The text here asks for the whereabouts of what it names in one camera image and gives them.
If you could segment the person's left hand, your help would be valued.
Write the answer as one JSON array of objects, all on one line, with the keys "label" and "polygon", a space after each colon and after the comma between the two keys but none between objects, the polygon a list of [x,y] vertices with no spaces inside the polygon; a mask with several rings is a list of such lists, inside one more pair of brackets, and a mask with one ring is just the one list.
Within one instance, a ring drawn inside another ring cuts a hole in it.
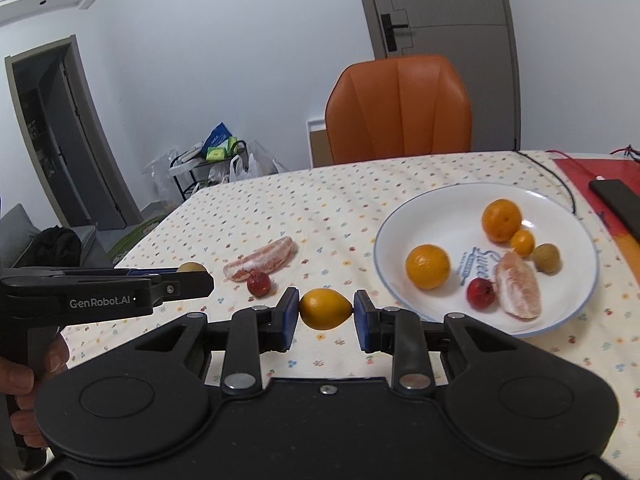
[{"label": "person's left hand", "polygon": [[70,358],[65,339],[58,335],[44,356],[44,373],[37,378],[28,366],[1,359],[1,392],[13,398],[17,410],[9,421],[14,434],[19,434],[30,448],[44,448],[46,441],[38,429],[34,406],[41,384],[67,370]]}]

